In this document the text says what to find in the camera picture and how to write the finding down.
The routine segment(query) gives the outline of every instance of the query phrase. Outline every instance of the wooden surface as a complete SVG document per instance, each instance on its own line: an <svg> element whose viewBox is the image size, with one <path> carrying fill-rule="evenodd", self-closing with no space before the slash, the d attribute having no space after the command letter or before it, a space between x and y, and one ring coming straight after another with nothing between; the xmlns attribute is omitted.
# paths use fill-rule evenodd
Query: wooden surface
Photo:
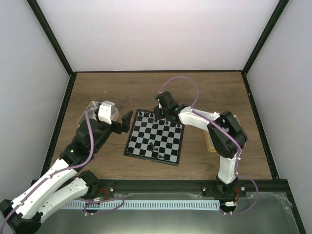
<svg viewBox="0 0 312 234"><path fill-rule="evenodd" d="M185 75L199 86L196 109L208 112L231 111L248 135L239 163L239 173L255 179L271 179L260 136L240 73L79 73L70 97L52 163L71 142L77 121L92 100L116 104L120 117L130 110L153 110L154 95L169 78ZM170 91L179 103L192 104L195 87L186 79L170 82ZM203 130L185 126L179 166L124 156L129 133L112 133L100 152L83 170L98 178L118 179L215 179L219 156L209 153Z"/></svg>

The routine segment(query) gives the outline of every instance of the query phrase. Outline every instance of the white robotic arm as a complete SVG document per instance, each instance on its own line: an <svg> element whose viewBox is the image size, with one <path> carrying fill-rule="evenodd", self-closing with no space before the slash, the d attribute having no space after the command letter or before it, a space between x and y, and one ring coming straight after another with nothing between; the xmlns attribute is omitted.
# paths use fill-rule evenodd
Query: white robotic arm
<svg viewBox="0 0 312 234"><path fill-rule="evenodd" d="M195 108L193 108L192 110L191 109L192 108L188 106L188 107L185 107L183 110L181 110L180 114L178 114L180 122L185 125L192 125L194 127L203 129L207 132L209 132L207 126L211 123L208 120L198 116L195 113L199 113L209 118L212 121L220 117L220 115L216 112L209 113L209 112L197 110ZM235 173L234 173L235 162L236 162L236 156L234 156L232 159L224 158L220 156L220 169L218 172L218 178L223 183L230 184L235 180L236 178Z"/></svg>
<svg viewBox="0 0 312 234"><path fill-rule="evenodd" d="M1 213L16 234L36 233L41 223L59 208L78 197L92 196L98 190L98 179L90 171L82 172L68 185L59 188L94 158L93 153L100 150L112 132L121 134L129 131L132 111L119 123L114 103L93 101L89 107L92 111L86 113L91 129L85 117L81 118L75 137L53 166L20 196L0 203ZM94 145L92 151L90 130Z"/></svg>
<svg viewBox="0 0 312 234"><path fill-rule="evenodd" d="M216 177L217 188L223 195L231 193L237 182L235 166L240 151L224 132L236 144L239 144L240 150L244 148L247 141L247 135L232 113L228 111L221 114L216 112L209 113L184 104L178 105L167 91L158 94L155 98L159 102L158 106L154 108L157 119L165 118L171 122L192 125L209 133L214 148L220 154L220 169Z"/></svg>

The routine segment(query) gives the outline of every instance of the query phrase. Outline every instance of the chessboard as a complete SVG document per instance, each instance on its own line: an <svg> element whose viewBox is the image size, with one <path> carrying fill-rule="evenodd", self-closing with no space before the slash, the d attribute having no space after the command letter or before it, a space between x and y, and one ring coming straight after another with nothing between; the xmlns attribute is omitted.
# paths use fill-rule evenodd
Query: chessboard
<svg viewBox="0 0 312 234"><path fill-rule="evenodd" d="M125 156L178 166L184 125L156 120L151 111L137 110Z"/></svg>

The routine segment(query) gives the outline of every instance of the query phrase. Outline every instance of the purple cable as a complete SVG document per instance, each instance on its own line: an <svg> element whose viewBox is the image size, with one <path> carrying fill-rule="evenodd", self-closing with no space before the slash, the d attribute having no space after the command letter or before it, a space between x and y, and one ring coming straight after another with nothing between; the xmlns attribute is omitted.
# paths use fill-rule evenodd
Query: purple cable
<svg viewBox="0 0 312 234"><path fill-rule="evenodd" d="M237 175L237 174L238 174L238 172L237 172L237 170L238 170L238 160L239 160L240 154L242 153L242 149L241 149L240 145L237 143L237 141L236 141L233 137L231 137L227 132L225 132L219 125L217 125L215 122L213 122L211 119L207 118L206 116L204 116L204 115L202 115L202 114L200 114L200 113L198 113L198 112L196 112L196 111L193 110L194 105L195 105L195 103L197 102L198 97L199 97L199 88L198 88L198 86L196 85L196 83L195 83L192 79L190 79L190 78L188 78L188 77L185 77L185 76L172 77L172 78L169 79L166 83L164 83L164 85L160 88L160 90L158 91L158 93L160 93L160 92L162 91L162 89L163 89L170 81L172 81L172 80L174 80L174 79L178 79L178 78L182 78L182 79L187 79L187 80L189 80L190 82L193 83L193 85L194 85L195 88L196 88L197 95L196 95L195 101L194 101L193 104L191 105L191 111L192 111L192 113L194 113L195 115L197 115L197 116L199 116L199 117L202 117L202 118L204 118L205 120L207 120L210 124L212 124L214 127L216 127L220 132L222 132L226 137L228 137L228 138L234 143L234 145L237 147L238 153L236 154L236 162L235 162L235 167L234 167L234 173Z"/></svg>
<svg viewBox="0 0 312 234"><path fill-rule="evenodd" d="M197 91L197 95L196 95L196 98L195 98L195 101L193 102L193 104L191 105L191 107L193 108L193 106L195 105L195 103L197 102L198 100L198 97L199 97L199 89L198 89L198 86L195 84L195 82L188 78L188 77L184 77L184 76L177 76L177 77L172 77L171 79L169 79L166 83L164 83L164 85L160 88L160 90L158 91L158 94L162 91L162 89L171 81L171 80L174 80L174 79L188 79L190 82L193 83L193 85L195 86L196 88L196 91Z"/></svg>
<svg viewBox="0 0 312 234"><path fill-rule="evenodd" d="M100 204L100 203L106 203L106 202L111 202L111 201L122 201L122 203L120 205L116 206L115 208L113 208L113 209L111 209L109 211L104 211L104 212L100 212L100 213L96 212L96 213L93 213L92 215L109 214L109 213L119 209L120 207L122 207L125 204L125 200L123 198L114 198L114 199L108 199L108 200L104 200L104 201L88 201L88 200L85 200L85 199L82 199L82 198L77 198L76 200L86 202L86 205L83 208L83 212L85 213L85 215L88 215L88 212L86 211L86 208L88 207L88 203L89 204Z"/></svg>
<svg viewBox="0 0 312 234"><path fill-rule="evenodd" d="M188 77L184 77L184 76L173 77L173 78L169 79L169 80L161 87L161 89L158 91L158 93L160 93L161 90L162 90L171 80L177 79L177 78L188 79L190 82L193 83L193 85L195 86L195 88L196 88L196 90L197 90L196 99L195 99L195 101L193 102L193 104L191 105L191 111L192 111L192 113L194 113L195 115L197 115L197 116L199 116L199 117L202 117L202 118L204 118L205 120L207 120L210 124L212 124L214 127L216 127L220 132L222 132L227 138L229 138L229 139L231 140L231 142L233 142L233 144L237 147L236 161L235 161L235 166L234 166L234 174L236 174L236 176L237 176L238 178L247 178L247 179L249 179L249 180L254 184L254 187L255 187L255 190L256 190L256 198L255 198L254 203L253 203L250 207L248 207L247 209L245 209L245 210L243 210L243 211L236 212L236 213L233 213L233 214L236 214L236 215L237 215L237 214L241 214L241 213L244 213L244 212L250 210L252 207L255 206L255 204L256 204L257 201L258 201L258 198L259 198L258 186L257 186L257 184L255 183L255 181L254 181L252 178L250 178L250 177L248 177L248 176L245 176L245 175L238 175L238 172L237 172L237 170L238 170L238 161L239 161L239 157L240 157L240 155L241 155L241 153L242 153L242 149L241 149L240 145L237 143L237 141L236 141L233 137L231 137L227 132L225 132L225 131L224 131L219 125L217 125L214 121L212 121L212 120L209 119L208 117L206 117L206 116L204 116L204 115L202 115L202 114L200 114L200 113L198 113L198 112L196 112L196 111L193 110L194 105L195 105L195 103L197 102L198 97L199 97L199 89L198 89L198 86L195 84L195 82L194 82L192 79L190 79L190 78L188 78Z"/></svg>
<svg viewBox="0 0 312 234"><path fill-rule="evenodd" d="M237 176L237 177L238 177L238 178L246 178L246 179L250 180L250 181L253 183L254 187L255 187L256 196L255 196L255 200L254 200L253 204L252 204L250 207L248 207L248 208L246 208L246 209L244 209L244 210L242 210L242 211L232 213L232 214L230 214L230 215L239 215L239 214L245 213L246 211L248 211L248 210L250 210L252 207L254 207L255 204L257 203L258 199L259 199L259 189L258 189L258 186L257 186L257 184L255 183L255 181L254 181L253 179L251 179L249 176L246 176L246 175L239 175L239 176Z"/></svg>
<svg viewBox="0 0 312 234"><path fill-rule="evenodd" d="M55 171L53 172L52 174L50 174L50 176L54 176L56 175L57 173L60 173L60 172L63 172L63 171L66 171L66 170L70 170L70 169L75 169L75 168L79 168L79 167L83 167L84 165L86 165L91 157L92 157L92 154L93 154L93 150L94 150L94 140L93 140L93 134L92 134L92 128L91 128L91 124L90 124L90 120L89 120L89 116L88 116L88 113L92 110L95 110L97 107L92 107L90 108L89 110L87 110L85 112L85 116L86 116L86 121L87 121L87 126L88 126L88 131L89 131L89 135L90 135L90 143L91 143L91 146L90 146L90 153L89 153L89 156L87 158L87 160L85 160L83 163L79 164L79 165L76 165L76 166L72 166L72 167L66 167L66 168L63 168L61 170L58 170L58 171ZM33 194L44 182L46 182L49 178L44 178L40 183L38 183L30 192L29 194L27 194L23 200L20 201L21 204L23 204L30 196L31 194ZM20 207L21 205L17 205L8 215L7 217L4 219L4 222L2 223L1 227L0 227L0 234L3 234L3 229L4 229L4 226L6 224L6 222L9 220L9 218L12 216L12 214Z"/></svg>

